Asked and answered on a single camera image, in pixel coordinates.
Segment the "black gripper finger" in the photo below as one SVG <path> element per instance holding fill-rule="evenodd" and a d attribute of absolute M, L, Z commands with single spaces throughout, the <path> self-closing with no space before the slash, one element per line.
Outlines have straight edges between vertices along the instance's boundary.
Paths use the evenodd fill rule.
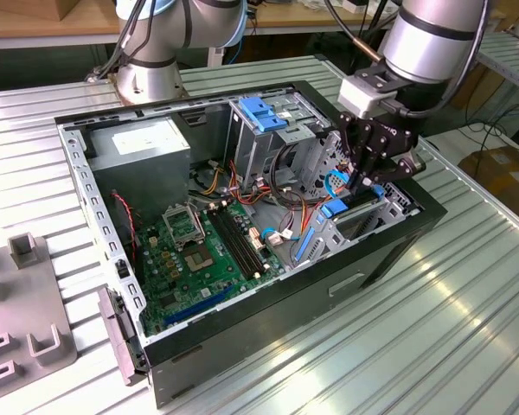
<path fill-rule="evenodd" d="M 356 118 L 349 112 L 341 112 L 338 119 L 338 130 L 344 155 L 350 166 L 349 181 L 345 185 L 351 194 L 356 194 L 360 185 L 360 164 L 362 159 L 361 134 L 358 131 Z"/>
<path fill-rule="evenodd" d="M 395 161 L 392 158 L 378 158 L 373 167 L 362 179 L 362 186 L 372 188 L 384 183 L 396 182 L 411 178 L 426 170 L 426 162 L 414 151 L 398 155 Z"/>

